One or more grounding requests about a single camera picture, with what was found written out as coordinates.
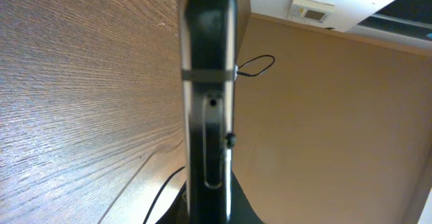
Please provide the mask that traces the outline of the black Galaxy flip smartphone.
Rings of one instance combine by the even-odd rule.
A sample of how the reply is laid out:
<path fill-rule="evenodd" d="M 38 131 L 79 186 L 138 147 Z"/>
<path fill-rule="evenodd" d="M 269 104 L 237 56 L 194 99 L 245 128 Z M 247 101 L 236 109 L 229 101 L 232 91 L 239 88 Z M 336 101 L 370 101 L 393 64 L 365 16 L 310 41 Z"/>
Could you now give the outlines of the black Galaxy flip smartphone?
<path fill-rule="evenodd" d="M 237 0 L 178 0 L 190 223 L 229 223 Z"/>

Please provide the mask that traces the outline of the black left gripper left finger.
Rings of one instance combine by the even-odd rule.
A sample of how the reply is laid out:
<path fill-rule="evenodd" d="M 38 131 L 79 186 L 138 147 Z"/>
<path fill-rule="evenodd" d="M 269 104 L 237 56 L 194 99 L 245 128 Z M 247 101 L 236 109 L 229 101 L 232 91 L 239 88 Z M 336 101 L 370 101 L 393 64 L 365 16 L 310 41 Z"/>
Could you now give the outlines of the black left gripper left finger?
<path fill-rule="evenodd" d="M 188 224 L 186 184 L 183 184 L 171 206 L 156 224 Z"/>

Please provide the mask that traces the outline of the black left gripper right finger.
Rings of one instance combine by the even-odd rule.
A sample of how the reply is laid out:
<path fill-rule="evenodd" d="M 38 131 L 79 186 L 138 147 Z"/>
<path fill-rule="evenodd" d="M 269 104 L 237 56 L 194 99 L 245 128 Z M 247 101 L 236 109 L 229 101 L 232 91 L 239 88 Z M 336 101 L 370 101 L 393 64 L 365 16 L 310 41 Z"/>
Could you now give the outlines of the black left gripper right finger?
<path fill-rule="evenodd" d="M 264 224 L 249 203 L 236 176 L 232 173 L 231 224 Z"/>

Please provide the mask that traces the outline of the white wall control panel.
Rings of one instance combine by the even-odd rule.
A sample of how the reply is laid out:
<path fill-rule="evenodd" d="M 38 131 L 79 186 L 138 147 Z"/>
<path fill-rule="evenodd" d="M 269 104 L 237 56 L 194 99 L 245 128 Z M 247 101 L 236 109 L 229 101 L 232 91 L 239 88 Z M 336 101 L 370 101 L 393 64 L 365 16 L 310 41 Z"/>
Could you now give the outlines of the white wall control panel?
<path fill-rule="evenodd" d="M 292 0 L 287 18 L 323 23 L 334 11 L 334 4 L 313 0 Z"/>

